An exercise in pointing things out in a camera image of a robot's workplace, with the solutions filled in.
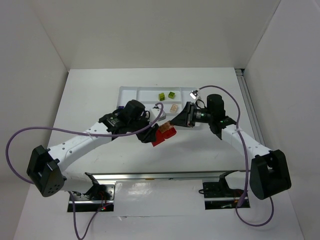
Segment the red stepped lego brick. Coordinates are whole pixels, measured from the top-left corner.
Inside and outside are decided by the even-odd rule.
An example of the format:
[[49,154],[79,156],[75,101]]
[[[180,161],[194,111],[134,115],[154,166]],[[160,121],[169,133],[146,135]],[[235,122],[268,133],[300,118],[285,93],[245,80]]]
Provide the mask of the red stepped lego brick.
[[165,140],[173,137],[174,135],[176,135],[177,131],[174,127],[171,127],[170,129],[166,130],[162,135],[163,135],[163,138]]

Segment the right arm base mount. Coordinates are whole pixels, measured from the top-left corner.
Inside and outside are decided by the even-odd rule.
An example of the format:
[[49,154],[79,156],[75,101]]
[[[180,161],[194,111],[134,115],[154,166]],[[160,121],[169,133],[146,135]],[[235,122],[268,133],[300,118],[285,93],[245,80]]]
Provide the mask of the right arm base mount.
[[224,210],[235,209],[241,195],[244,193],[243,189],[230,188],[226,177],[229,177],[236,171],[228,171],[222,173],[218,181],[203,182],[202,189],[198,193],[204,197],[204,206],[206,210]]

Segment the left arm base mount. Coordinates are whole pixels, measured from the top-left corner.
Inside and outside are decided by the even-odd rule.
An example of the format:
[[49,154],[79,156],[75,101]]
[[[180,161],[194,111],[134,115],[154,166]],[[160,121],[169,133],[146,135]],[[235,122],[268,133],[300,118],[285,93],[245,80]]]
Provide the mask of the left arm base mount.
[[84,191],[72,191],[76,213],[96,212],[101,208],[101,212],[114,211],[114,199],[116,191],[115,180],[101,180],[93,174],[84,174],[88,179],[88,186]]

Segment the white divided sorting tray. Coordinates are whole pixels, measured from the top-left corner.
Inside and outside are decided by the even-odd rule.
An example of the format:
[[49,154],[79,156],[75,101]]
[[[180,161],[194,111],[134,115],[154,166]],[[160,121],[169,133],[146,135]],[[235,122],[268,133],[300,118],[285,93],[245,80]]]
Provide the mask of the white divided sorting tray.
[[[185,107],[187,102],[194,100],[190,96],[192,87],[141,87],[141,86],[121,86],[118,91],[117,104],[118,106],[125,106],[130,100],[137,100],[145,106],[146,110],[150,110],[159,102],[158,95],[165,94],[165,100],[162,101],[166,119],[160,121],[163,124],[166,121],[175,118]],[[175,93],[175,98],[168,98],[169,92]],[[172,104],[178,105],[178,111],[171,113],[170,108]]]

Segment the red rounded lego brick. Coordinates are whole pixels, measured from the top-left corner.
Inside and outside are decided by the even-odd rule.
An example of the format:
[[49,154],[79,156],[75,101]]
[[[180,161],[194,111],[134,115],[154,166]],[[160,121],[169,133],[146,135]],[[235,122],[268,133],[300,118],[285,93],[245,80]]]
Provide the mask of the red rounded lego brick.
[[156,147],[157,145],[161,144],[166,140],[166,133],[162,133],[159,129],[155,133],[155,141],[153,141],[151,144],[153,147]]

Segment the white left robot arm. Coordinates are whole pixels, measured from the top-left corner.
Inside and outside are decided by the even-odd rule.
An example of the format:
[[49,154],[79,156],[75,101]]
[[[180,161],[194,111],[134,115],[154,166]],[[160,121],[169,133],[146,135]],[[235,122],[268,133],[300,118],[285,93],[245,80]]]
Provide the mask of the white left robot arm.
[[67,181],[63,172],[97,147],[131,135],[136,135],[142,143],[155,142],[157,121],[163,112],[164,105],[160,102],[146,110],[141,102],[130,100],[124,108],[105,114],[86,131],[74,132],[75,137],[50,148],[42,145],[34,148],[26,173],[41,195],[50,197]]

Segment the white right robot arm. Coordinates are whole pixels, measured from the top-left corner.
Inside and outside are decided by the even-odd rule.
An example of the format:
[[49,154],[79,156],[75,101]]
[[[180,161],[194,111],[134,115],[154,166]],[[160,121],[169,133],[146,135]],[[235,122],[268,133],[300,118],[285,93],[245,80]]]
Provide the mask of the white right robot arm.
[[279,149],[269,149],[240,129],[236,121],[226,115],[221,95],[210,94],[206,103],[206,108],[198,109],[188,101],[170,124],[185,128],[193,128],[196,123],[208,124],[214,135],[247,157],[250,189],[258,199],[290,189],[292,183],[285,154]]

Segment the cream lego plate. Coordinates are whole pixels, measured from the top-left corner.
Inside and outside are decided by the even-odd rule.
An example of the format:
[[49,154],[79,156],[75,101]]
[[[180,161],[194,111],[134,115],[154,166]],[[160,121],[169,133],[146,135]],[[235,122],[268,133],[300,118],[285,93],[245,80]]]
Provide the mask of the cream lego plate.
[[170,112],[171,113],[176,113],[179,109],[179,106],[177,104],[172,104],[172,106],[170,107]]

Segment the aluminium rail front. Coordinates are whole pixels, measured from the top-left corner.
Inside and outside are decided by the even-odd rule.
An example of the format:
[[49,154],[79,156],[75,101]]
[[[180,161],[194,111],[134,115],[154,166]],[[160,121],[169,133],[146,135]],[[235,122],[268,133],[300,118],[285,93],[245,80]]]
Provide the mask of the aluminium rail front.
[[226,173],[245,174],[245,171],[223,170],[223,171],[180,171],[180,172],[138,172],[138,173],[88,173],[85,175],[92,181],[102,183],[103,181],[152,181],[152,180],[193,180],[193,179],[218,179]]

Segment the lime green lego brick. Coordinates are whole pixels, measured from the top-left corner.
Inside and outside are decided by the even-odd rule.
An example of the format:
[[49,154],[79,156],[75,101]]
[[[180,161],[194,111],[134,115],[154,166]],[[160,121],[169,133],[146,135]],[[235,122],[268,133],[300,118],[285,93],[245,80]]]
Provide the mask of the lime green lego brick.
[[165,94],[164,94],[163,92],[161,92],[161,93],[158,94],[158,100],[159,100],[159,101],[164,101],[165,98],[166,98],[166,96],[165,96]]
[[172,92],[172,91],[170,91],[169,94],[168,94],[168,98],[170,98],[170,99],[174,99],[175,96],[176,96],[176,94],[174,92]]

